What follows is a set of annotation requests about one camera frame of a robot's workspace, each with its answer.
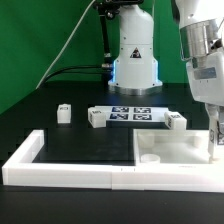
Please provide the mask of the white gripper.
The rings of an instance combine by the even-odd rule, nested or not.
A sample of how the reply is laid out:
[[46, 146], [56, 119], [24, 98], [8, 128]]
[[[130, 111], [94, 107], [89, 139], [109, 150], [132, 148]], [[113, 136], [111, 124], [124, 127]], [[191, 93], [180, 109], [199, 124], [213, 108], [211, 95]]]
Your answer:
[[209, 128], [219, 131], [218, 106], [224, 106], [224, 51], [217, 51], [203, 58], [202, 66], [186, 63], [190, 90], [195, 101], [208, 103], [205, 108], [209, 117]]

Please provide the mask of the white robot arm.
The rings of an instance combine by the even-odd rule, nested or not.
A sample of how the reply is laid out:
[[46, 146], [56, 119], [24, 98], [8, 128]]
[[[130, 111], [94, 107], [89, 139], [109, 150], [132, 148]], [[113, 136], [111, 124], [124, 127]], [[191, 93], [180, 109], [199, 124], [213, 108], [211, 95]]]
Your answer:
[[[181, 59], [193, 98], [224, 133], [224, 0], [170, 0], [179, 25]], [[159, 86], [152, 16], [137, 5], [120, 8], [120, 52], [109, 87], [141, 95]]]

